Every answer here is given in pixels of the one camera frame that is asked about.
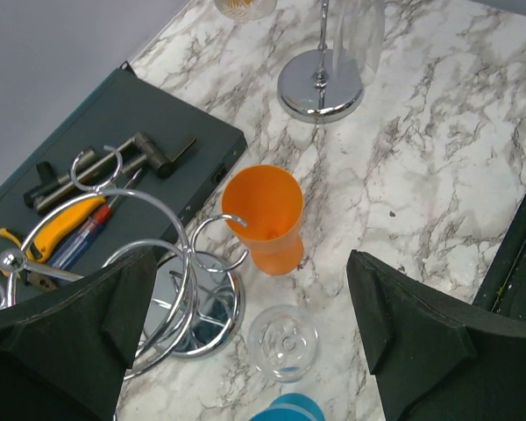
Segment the tall chrome glass rack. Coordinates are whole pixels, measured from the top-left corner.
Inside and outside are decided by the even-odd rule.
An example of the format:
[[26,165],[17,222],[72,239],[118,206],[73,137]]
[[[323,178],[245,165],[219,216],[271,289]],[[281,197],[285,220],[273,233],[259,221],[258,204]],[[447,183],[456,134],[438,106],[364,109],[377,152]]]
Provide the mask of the tall chrome glass rack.
[[361,103],[365,88],[351,63],[346,71],[333,72],[333,50],[327,47],[329,3],[322,1],[317,48],[296,55],[282,69],[277,97],[291,117],[311,124],[334,122],[350,115]]

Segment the clear stemmed glass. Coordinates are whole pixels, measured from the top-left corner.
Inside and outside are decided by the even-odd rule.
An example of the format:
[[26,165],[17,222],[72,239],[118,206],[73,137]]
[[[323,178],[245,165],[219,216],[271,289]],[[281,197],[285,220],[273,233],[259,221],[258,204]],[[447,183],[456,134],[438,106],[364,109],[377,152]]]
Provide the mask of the clear stemmed glass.
[[293,383],[316,363],[320,339],[306,311],[280,304],[263,310],[252,321],[245,343],[258,371],[276,382]]

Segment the blue plastic goblet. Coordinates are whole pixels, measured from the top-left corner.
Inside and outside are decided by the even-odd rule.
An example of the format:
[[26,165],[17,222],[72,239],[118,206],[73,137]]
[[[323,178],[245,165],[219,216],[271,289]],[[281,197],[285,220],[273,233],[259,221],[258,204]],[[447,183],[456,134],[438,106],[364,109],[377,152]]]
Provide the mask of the blue plastic goblet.
[[320,406],[300,393],[287,393],[274,399],[250,421],[324,421]]

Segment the orange plastic goblet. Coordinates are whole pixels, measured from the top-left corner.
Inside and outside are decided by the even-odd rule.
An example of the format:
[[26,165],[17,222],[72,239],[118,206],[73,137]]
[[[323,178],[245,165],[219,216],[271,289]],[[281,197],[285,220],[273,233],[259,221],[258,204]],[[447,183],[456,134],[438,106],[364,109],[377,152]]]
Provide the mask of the orange plastic goblet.
[[268,164],[241,170],[226,185],[221,209],[244,221],[230,221],[228,226],[260,271],[285,275],[302,261],[304,198],[298,181],[286,170]]

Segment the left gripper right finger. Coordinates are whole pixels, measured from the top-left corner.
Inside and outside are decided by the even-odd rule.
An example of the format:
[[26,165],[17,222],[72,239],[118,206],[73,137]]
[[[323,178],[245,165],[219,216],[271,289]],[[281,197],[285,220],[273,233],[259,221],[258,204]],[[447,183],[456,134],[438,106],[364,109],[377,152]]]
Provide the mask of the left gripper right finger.
[[347,281],[387,420],[526,420],[526,323],[351,251]]

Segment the clear wine glass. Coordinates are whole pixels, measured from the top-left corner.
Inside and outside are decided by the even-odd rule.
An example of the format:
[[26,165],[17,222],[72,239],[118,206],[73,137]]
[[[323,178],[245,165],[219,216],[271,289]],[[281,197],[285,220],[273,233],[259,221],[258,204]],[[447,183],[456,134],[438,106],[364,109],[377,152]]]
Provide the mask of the clear wine glass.
[[356,70],[362,84],[373,83],[385,35],[383,1],[342,1],[335,29],[332,68],[335,75]]

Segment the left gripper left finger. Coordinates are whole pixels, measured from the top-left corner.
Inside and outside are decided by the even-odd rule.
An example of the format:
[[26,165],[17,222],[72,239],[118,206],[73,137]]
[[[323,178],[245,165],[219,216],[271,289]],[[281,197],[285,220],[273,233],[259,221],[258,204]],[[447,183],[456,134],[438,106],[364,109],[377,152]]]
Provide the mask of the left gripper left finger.
[[0,310],[0,420],[111,420],[156,272],[137,251]]

